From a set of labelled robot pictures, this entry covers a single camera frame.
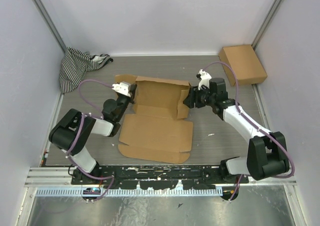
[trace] closed cardboard box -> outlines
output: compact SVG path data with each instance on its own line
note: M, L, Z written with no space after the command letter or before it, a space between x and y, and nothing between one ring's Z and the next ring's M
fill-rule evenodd
M251 45L223 47L219 53L220 60L227 63L238 79L239 85L262 83L267 77ZM232 72L223 66L231 86L236 84Z
M184 120L189 108L183 100L189 82L134 75L118 75L116 82L136 83L133 110L126 114L118 145L126 157L181 164L190 156L193 123Z

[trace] purple cable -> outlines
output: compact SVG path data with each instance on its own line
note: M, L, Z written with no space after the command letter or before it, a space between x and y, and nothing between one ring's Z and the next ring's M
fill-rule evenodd
M83 126L84 126L84 122L85 122L85 115L81 114L81 121L80 121L80 125L79 125L79 128L78 128L78 132L76 133L75 139L72 142L70 148L66 152L66 155L69 155L71 153L71 151L74 149L74 147L76 146L76 143L78 142L78 139L80 137L81 130L82 130Z
M232 193L232 195L231 195L231 197L230 197L230 199L229 199L229 202L230 202L230 203L231 203L231 200L234 198L237 190L238 190L239 187L240 187L240 181L241 181L242 176L243 176L243 175L240 175L240 177L239 177L239 179L238 179L238 181L237 181L237 183L236 183L236 187L235 187L235 189L234 189L234 191L233 191L233 193Z
M267 133L266 131L262 130L259 128L258 125L256 125L251 119L249 119L244 113L241 112L240 108L239 108L239 104L238 104L238 91L239 91L239 84L238 84L238 79L236 77L236 74L234 72L234 70L231 68L231 66L229 66L228 64L222 62L222 61L215 61L215 62L211 62L209 65L207 65L203 71L205 71L209 66L213 65L213 64L222 64L224 66L226 66L232 73L234 79L235 79L235 107L237 109L237 111L240 113L240 115L242 117L244 117L245 120L247 120L256 130L260 131L261 133L263 133L265 136L267 136L271 141L273 141L285 154L285 156L288 158L290 164L291 164L291 172L288 175L277 175L274 176L274 178L279 178L279 179L286 179L286 178L290 178L291 176L294 175L295 173L295 165L294 162L291 158L291 156L289 155L289 153L284 149L284 147L274 138L272 137L269 133Z
M86 82L96 82L96 83L99 83L100 85L104 85L106 87L109 87L109 88L112 88L112 85L109 85L109 84L106 84L106 83L103 83L101 81L98 81L98 80L92 80L92 79L88 79L88 80L84 80L82 82L80 82L79 86L78 86L78 92L79 92L79 95L80 95L80 98L82 100L84 100L85 103L91 105L94 109L96 109L98 112L101 112L101 109L96 106L95 104L91 103L90 101L88 101L87 99L85 99L85 97L82 95L81 93L81 86L86 83Z

